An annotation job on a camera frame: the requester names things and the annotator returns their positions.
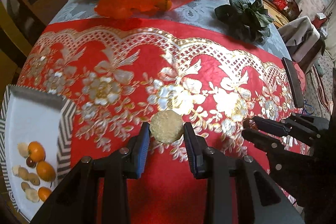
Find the red jujube date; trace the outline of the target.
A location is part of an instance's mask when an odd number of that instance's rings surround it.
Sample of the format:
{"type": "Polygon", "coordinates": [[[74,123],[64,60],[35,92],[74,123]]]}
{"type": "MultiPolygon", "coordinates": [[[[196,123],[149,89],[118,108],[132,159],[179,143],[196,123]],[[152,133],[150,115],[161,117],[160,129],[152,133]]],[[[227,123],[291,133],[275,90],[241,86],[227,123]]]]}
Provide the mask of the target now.
{"type": "Polygon", "coordinates": [[[258,130],[258,126],[252,118],[245,119],[243,121],[243,127],[244,127],[244,129],[250,128],[250,129],[255,130],[255,131],[258,130]]]}

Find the pale rock sugar piece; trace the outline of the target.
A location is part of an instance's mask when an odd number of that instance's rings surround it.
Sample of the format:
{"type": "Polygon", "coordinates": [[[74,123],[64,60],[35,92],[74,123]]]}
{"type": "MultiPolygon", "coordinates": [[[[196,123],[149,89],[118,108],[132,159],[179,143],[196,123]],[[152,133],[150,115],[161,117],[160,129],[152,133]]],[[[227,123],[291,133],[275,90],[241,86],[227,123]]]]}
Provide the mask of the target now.
{"type": "Polygon", "coordinates": [[[150,132],[154,139],[163,144],[171,144],[183,135],[184,121],[173,110],[155,113],[150,121],[150,132]]]}

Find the black phone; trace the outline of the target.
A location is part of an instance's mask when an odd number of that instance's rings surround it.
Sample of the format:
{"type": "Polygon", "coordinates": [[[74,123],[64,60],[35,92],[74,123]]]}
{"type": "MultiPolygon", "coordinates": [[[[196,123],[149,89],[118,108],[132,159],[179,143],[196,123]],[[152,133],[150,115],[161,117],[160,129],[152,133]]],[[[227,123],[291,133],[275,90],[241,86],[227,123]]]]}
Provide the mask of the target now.
{"type": "Polygon", "coordinates": [[[293,97],[294,106],[296,108],[303,108],[304,99],[301,90],[301,82],[298,78],[297,70],[294,67],[294,63],[291,60],[287,59],[286,57],[283,57],[282,64],[286,71],[289,86],[291,89],[291,94],[293,97]]]}

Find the red gold embroidered tablecloth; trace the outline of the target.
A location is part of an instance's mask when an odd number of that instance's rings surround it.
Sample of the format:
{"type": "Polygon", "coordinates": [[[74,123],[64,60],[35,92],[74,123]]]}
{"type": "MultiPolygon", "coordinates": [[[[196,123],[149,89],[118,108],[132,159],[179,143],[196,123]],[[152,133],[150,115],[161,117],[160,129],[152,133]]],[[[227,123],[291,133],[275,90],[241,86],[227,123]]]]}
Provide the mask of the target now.
{"type": "Polygon", "coordinates": [[[49,25],[20,85],[76,103],[71,160],[108,155],[159,111],[173,110],[227,156],[264,152],[243,121],[297,112],[279,58],[228,36],[167,20],[86,19],[49,25]]]}

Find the orange kumquat in tray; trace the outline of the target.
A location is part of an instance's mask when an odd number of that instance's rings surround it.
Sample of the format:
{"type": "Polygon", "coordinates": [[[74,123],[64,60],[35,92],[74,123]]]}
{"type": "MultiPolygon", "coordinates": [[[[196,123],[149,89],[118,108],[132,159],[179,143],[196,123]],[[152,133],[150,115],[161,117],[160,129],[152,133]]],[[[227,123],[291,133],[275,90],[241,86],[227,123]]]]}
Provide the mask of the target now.
{"type": "Polygon", "coordinates": [[[46,157],[46,152],[41,143],[38,141],[32,141],[29,143],[29,157],[34,162],[44,161],[46,157]]]}
{"type": "Polygon", "coordinates": [[[56,172],[51,164],[46,161],[40,161],[36,167],[37,175],[46,182],[52,182],[56,179],[56,172]]]}

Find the red jujube in tray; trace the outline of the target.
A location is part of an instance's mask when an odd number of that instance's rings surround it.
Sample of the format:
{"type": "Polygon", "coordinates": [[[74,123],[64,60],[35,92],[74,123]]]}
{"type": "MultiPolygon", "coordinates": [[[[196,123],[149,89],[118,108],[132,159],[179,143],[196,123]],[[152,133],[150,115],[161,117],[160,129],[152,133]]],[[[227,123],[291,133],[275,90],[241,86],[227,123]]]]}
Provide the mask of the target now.
{"type": "Polygon", "coordinates": [[[30,168],[35,168],[37,163],[34,162],[30,157],[26,159],[26,165],[30,168]]]}

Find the dark green leafy vegetable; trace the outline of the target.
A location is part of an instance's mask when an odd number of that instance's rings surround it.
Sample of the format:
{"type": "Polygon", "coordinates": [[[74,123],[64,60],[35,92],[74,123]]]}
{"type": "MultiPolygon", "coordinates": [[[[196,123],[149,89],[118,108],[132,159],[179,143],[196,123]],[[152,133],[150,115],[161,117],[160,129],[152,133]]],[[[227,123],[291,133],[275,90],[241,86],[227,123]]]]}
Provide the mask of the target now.
{"type": "Polygon", "coordinates": [[[274,19],[264,7],[263,0],[229,0],[228,5],[215,8],[215,15],[240,39],[263,44],[271,36],[269,25],[274,19]]]}

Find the tan longan in tray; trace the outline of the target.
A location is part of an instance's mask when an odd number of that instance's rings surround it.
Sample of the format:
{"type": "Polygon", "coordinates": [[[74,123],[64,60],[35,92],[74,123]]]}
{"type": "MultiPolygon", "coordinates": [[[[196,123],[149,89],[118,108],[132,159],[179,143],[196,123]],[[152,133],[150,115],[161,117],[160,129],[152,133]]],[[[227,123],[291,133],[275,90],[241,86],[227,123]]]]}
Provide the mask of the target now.
{"type": "Polygon", "coordinates": [[[24,181],[28,181],[29,180],[29,172],[28,170],[26,170],[24,167],[19,167],[18,168],[18,176],[24,180],[24,181]]]}

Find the white tray striped rim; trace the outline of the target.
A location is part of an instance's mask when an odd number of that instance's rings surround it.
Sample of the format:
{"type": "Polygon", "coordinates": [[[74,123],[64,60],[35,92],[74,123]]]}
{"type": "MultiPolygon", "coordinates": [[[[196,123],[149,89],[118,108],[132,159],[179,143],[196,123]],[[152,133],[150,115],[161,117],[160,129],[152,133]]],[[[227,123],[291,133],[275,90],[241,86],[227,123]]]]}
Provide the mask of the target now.
{"type": "Polygon", "coordinates": [[[1,108],[1,168],[14,209],[30,222],[43,202],[40,188],[54,190],[71,169],[75,103],[7,85],[1,108]]]}

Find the white lace tablecloth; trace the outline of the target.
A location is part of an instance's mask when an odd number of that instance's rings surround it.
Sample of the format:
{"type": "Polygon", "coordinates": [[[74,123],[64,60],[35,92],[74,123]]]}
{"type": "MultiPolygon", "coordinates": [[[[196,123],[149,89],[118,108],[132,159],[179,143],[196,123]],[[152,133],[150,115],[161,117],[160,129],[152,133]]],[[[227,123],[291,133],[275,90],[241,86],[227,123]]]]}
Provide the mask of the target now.
{"type": "MultiPolygon", "coordinates": [[[[68,22],[79,19],[98,18],[95,7],[100,0],[69,0],[51,20],[51,23],[68,22]]],[[[194,0],[172,11],[156,14],[154,19],[175,21],[232,36],[250,45],[275,55],[278,58],[291,59],[285,43],[274,24],[269,25],[270,37],[263,43],[252,42],[229,26],[220,22],[215,15],[215,8],[228,4],[229,0],[194,0]]]]}

